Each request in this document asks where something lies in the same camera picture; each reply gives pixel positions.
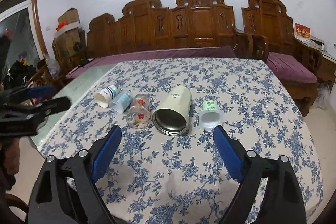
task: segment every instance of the purple cushion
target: purple cushion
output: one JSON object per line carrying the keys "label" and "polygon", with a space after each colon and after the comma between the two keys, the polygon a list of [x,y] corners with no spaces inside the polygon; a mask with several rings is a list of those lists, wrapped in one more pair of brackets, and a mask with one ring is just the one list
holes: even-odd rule
{"label": "purple cushion", "polygon": [[280,80],[298,83],[317,81],[316,76],[291,55],[270,52],[266,64]]}
{"label": "purple cushion", "polygon": [[90,67],[117,64],[119,62],[131,60],[150,60],[162,58],[181,58],[181,57],[226,57],[236,58],[230,46],[207,47],[207,48],[176,48],[171,50],[156,50],[147,52],[131,52],[127,54],[110,55],[100,57],[87,64],[85,67],[78,68],[75,72],[67,74],[68,79],[74,79],[88,70]]}

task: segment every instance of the red flower pattern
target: red flower pattern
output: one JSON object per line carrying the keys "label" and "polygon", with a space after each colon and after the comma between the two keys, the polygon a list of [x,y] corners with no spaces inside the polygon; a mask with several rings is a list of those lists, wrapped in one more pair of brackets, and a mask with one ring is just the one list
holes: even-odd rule
{"label": "red flower pattern", "polygon": [[138,118],[139,118],[140,120],[142,120],[144,117],[145,117],[144,114],[142,114],[142,113],[139,113],[139,114],[138,114]]}
{"label": "red flower pattern", "polygon": [[139,100],[138,100],[138,104],[139,104],[139,105],[144,105],[145,103],[146,103],[146,102],[145,102],[144,100],[142,100],[142,99],[139,99]]}

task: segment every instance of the paper cup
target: paper cup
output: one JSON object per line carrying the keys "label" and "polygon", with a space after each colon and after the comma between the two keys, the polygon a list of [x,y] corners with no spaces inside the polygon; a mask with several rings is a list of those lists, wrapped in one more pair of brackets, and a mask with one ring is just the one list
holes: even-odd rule
{"label": "paper cup", "polygon": [[179,136],[188,130],[191,93],[182,85],[174,87],[154,111],[152,121],[163,134]]}
{"label": "paper cup", "polygon": [[216,126],[223,125],[224,111],[219,110],[218,103],[213,100],[204,101],[202,110],[199,112],[199,128],[213,129]]}
{"label": "paper cup", "polygon": [[94,96],[98,105],[100,105],[103,108],[109,107],[109,102],[112,101],[113,98],[115,98],[118,94],[118,90],[115,86],[109,85],[103,90],[96,93]]}

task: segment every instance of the door frame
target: door frame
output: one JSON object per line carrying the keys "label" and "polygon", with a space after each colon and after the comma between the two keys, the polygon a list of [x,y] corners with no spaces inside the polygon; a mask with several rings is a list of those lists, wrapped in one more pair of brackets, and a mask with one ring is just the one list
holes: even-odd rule
{"label": "door frame", "polygon": [[32,2],[31,0],[26,0],[23,1],[17,5],[14,5],[13,7],[7,9],[6,11],[2,12],[0,14],[0,22],[2,22],[3,20],[5,20],[6,18],[24,10],[24,9],[28,9],[28,15],[29,15],[29,21],[30,21],[30,27],[31,27],[31,33],[33,35],[33,39],[34,39],[34,43],[35,43],[35,47],[37,50],[37,53],[39,55],[40,60],[42,60],[44,58],[43,56],[43,52],[41,50],[40,45],[38,44],[38,38],[37,38],[37,33],[36,33],[36,28],[35,28],[35,24],[34,24],[34,19],[33,19],[33,8],[32,8]]}
{"label": "door frame", "polygon": [[34,33],[36,33],[36,35],[37,35],[37,41],[39,43],[41,52],[43,54],[48,54],[47,47],[45,45],[43,35],[42,35],[42,30],[41,30],[41,25],[40,25],[40,20],[39,20],[39,14],[38,14],[38,11],[37,11],[37,0],[31,0],[31,12],[32,12],[32,17],[33,17],[33,21],[34,21],[33,25],[35,27],[35,30],[32,30],[33,35],[34,35]]}

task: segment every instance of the table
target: table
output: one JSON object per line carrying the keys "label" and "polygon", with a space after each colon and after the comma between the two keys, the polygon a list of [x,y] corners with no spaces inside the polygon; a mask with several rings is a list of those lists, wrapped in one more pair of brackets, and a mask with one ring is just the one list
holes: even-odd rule
{"label": "table", "polygon": [[[171,137],[152,124],[128,127],[122,114],[103,109],[94,94],[113,84],[134,95],[149,96],[152,109],[172,87],[192,94],[189,133]],[[298,108],[273,72],[260,60],[176,58],[119,63],[103,76],[53,127],[38,147],[44,157],[75,155],[89,149],[117,124],[122,142],[107,174],[96,186],[111,213],[129,223],[218,222],[238,184],[227,173],[211,130],[198,128],[204,100],[217,100],[223,128],[246,150],[277,159],[288,155],[297,174],[307,217],[322,201],[322,175],[310,132]],[[260,208],[266,179],[261,181],[248,222]]]}
{"label": "table", "polygon": [[[61,89],[54,96],[54,98],[67,96],[70,99],[71,104],[75,104],[78,99],[80,99],[87,92],[88,88],[90,88],[92,84],[96,83],[97,80],[104,76],[104,74],[111,70],[115,65],[116,64],[109,64],[105,66],[89,68],[76,79],[67,84],[63,89]],[[39,146],[41,143],[43,143],[43,140],[46,138],[50,130],[65,113],[66,112],[63,111],[48,117],[46,124],[38,130],[38,134],[31,137],[31,140],[36,146]]]}

